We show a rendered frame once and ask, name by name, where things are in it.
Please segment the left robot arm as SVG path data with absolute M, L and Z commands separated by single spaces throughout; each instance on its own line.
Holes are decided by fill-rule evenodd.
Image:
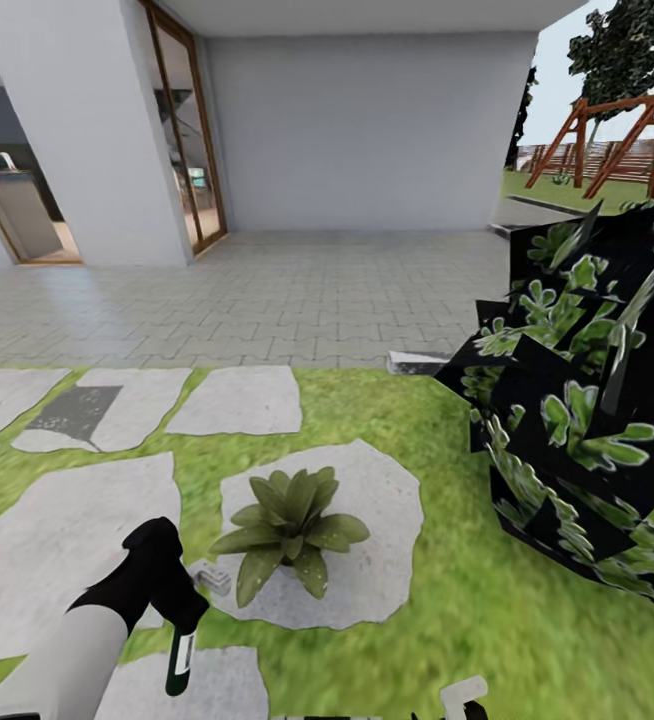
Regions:
M 230 590 L 216 563 L 182 565 L 179 533 L 166 517 L 142 523 L 122 547 L 86 577 L 86 592 L 0 683 L 0 720 L 94 720 L 148 603 L 190 633 L 209 606 L 198 587 L 221 597 Z

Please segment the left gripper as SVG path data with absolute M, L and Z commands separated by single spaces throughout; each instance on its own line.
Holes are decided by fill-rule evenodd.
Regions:
M 150 601 L 164 619 L 169 619 L 180 631 L 195 630 L 198 619 L 208 609 L 208 600 L 195 590 L 190 575 L 184 571 L 182 580 L 166 595 L 153 596 Z

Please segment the insectifuge atomizer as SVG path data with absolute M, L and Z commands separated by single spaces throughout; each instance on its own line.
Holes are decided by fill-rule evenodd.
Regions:
M 194 650 L 196 631 L 184 633 L 174 629 L 170 664 L 166 673 L 166 693 L 176 697 L 186 690 L 190 678 L 190 666 Z

